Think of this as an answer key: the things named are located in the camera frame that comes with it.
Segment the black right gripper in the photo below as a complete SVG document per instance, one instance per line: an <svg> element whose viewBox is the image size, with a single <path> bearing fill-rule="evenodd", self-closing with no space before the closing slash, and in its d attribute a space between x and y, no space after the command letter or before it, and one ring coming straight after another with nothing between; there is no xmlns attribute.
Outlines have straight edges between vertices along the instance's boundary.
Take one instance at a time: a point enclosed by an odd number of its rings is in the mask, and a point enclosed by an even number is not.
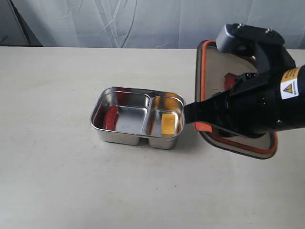
<svg viewBox="0 0 305 229"><path fill-rule="evenodd" d="M244 73L228 90L184 107L186 124L249 138L305 126L305 68L279 45L257 45L257 73Z"/></svg>

